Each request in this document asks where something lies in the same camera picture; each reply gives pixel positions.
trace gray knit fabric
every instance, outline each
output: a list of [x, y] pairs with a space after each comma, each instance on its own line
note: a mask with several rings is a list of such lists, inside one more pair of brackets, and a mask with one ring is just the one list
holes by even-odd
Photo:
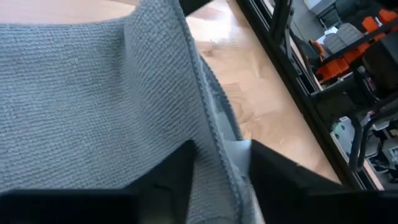
[[1, 24], [0, 96], [0, 192], [121, 188], [192, 139], [188, 222], [252, 221], [218, 122], [229, 140], [238, 125], [177, 0], [104, 22]]

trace black frame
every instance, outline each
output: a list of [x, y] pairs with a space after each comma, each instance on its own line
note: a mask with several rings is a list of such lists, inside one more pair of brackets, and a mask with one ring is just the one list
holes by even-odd
[[280, 38], [280, 34], [286, 34], [286, 30], [290, 30], [286, 22], [291, 15], [292, 0], [279, 0], [274, 9], [274, 16], [263, 0], [237, 0], [237, 2], [341, 183], [357, 190], [377, 189], [366, 170], [352, 172], [349, 169], [330, 136], [329, 127], [322, 121], [310, 99], [311, 93], [320, 90], [315, 84], [315, 77], [303, 67], [294, 52], [291, 57], [288, 57], [292, 51], [290, 40], [286, 38], [286, 35]]

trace wooden floor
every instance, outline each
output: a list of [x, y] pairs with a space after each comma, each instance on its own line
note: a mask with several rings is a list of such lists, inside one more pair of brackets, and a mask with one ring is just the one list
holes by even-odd
[[[71, 23], [129, 14], [138, 0], [2, 0], [0, 22]], [[339, 182], [269, 57], [234, 0], [214, 0], [187, 18], [246, 139]]]

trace gray cloth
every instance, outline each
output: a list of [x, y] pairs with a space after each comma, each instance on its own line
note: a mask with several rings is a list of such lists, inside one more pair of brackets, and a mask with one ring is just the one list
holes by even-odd
[[177, 0], [89, 24], [0, 25], [0, 192], [121, 188], [186, 140], [198, 147], [189, 223], [249, 223], [217, 114], [238, 125]]

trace knitted blanket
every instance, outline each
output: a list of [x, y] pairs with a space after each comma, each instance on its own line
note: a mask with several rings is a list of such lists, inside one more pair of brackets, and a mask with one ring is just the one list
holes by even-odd
[[1, 24], [0, 43], [0, 192], [122, 188], [191, 139], [188, 222], [252, 221], [224, 146], [238, 125], [177, 0], [103, 22]]

